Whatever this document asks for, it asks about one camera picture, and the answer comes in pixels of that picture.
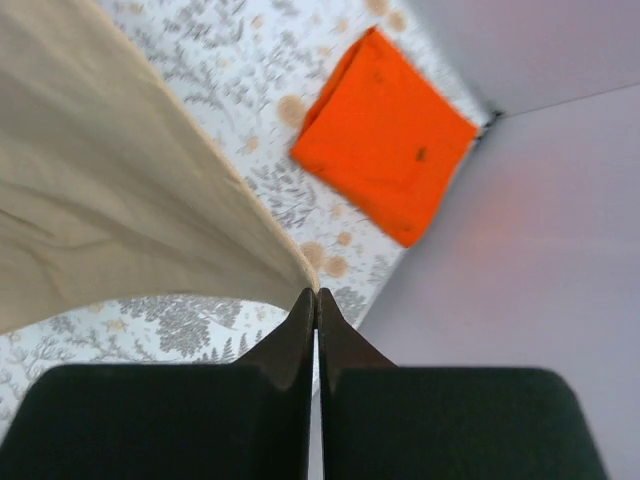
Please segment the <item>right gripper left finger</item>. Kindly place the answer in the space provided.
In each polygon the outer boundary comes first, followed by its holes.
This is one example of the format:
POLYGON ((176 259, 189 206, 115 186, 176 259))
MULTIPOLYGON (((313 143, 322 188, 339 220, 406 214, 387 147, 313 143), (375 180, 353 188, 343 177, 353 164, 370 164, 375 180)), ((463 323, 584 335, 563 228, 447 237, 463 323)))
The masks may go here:
POLYGON ((69 364, 28 390, 1 444, 5 479, 303 479, 315 296, 240 359, 69 364))

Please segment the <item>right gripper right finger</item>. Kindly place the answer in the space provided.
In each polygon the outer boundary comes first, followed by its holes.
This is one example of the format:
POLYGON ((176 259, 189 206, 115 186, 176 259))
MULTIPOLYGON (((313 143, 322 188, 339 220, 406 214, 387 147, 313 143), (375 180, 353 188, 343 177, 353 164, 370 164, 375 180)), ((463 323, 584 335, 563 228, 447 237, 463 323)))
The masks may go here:
POLYGON ((400 367, 317 295, 328 479, 603 479, 578 399, 557 373, 400 367))

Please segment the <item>beige t-shirt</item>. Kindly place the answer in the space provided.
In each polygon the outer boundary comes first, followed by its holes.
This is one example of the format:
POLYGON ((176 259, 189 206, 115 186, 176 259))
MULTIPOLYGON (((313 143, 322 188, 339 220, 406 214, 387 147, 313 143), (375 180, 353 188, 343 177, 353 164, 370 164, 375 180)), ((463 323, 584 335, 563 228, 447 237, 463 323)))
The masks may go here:
POLYGON ((314 269, 91 1, 1 5, 1 329, 113 299, 291 307, 314 269))

